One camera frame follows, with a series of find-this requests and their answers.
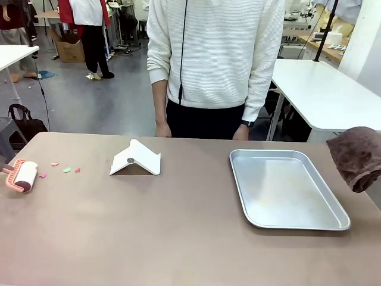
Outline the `person's right hand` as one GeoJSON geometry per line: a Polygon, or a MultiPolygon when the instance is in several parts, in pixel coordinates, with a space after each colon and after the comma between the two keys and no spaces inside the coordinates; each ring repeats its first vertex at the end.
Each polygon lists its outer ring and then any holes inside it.
{"type": "Polygon", "coordinates": [[[156,122],[155,136],[161,138],[171,138],[171,130],[166,121],[156,122]]]}

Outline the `person's left hand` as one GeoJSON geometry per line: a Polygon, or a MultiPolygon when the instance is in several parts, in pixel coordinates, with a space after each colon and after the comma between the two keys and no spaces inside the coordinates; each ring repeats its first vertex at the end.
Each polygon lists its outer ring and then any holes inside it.
{"type": "Polygon", "coordinates": [[[248,138],[249,138],[249,127],[247,125],[240,125],[233,136],[233,140],[247,141],[248,138]]]}

